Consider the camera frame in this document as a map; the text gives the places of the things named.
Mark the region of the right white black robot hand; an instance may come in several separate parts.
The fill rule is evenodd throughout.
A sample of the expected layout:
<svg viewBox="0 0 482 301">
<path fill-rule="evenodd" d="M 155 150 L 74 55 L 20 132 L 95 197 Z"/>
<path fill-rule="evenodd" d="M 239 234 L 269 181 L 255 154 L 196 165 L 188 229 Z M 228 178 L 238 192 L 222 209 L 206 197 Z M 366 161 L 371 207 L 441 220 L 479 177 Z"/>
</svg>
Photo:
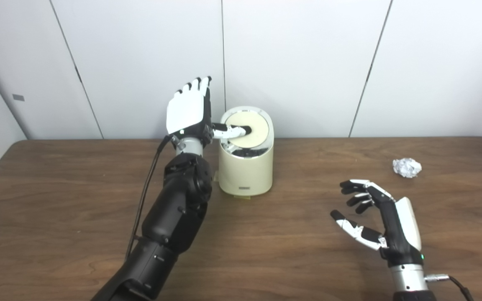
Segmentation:
<svg viewBox="0 0 482 301">
<path fill-rule="evenodd" d="M 385 230 L 381 233 L 359 225 L 338 210 L 332 210 L 330 216 L 344 232 L 360 244 L 379 251 L 390 268 L 398 265 L 423 265 L 419 228 L 407 197 L 396 200 L 389 192 L 369 180 L 350 179 L 341 182 L 340 188 L 344 195 L 353 194 L 346 205 L 355 207 L 357 214 L 363 214 L 371 207 L 379 209 Z"/>
</svg>

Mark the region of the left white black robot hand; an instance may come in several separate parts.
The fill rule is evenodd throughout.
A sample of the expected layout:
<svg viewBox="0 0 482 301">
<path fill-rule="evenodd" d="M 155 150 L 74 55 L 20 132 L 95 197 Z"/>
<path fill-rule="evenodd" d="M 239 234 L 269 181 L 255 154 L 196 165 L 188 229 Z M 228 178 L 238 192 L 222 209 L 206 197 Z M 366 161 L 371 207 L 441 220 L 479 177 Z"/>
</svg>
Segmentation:
<svg viewBox="0 0 482 301">
<path fill-rule="evenodd" d="M 252 133 L 249 125 L 226 125 L 212 122 L 210 76 L 195 78 L 174 93 L 167 105 L 166 128 L 168 135 L 182 141 L 194 138 L 202 147 L 218 139 L 239 138 Z"/>
</svg>

